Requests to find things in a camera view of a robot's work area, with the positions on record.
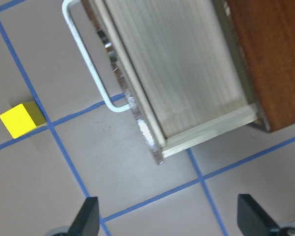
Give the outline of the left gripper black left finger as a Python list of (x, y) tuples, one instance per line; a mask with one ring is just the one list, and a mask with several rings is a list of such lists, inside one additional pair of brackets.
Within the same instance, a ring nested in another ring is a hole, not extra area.
[(87, 197), (67, 233), (69, 236), (97, 236), (98, 232), (98, 198)]

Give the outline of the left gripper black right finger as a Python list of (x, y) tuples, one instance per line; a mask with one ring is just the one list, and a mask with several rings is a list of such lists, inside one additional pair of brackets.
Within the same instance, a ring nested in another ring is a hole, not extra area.
[(237, 197), (237, 225), (244, 236), (276, 236), (279, 225), (249, 194)]

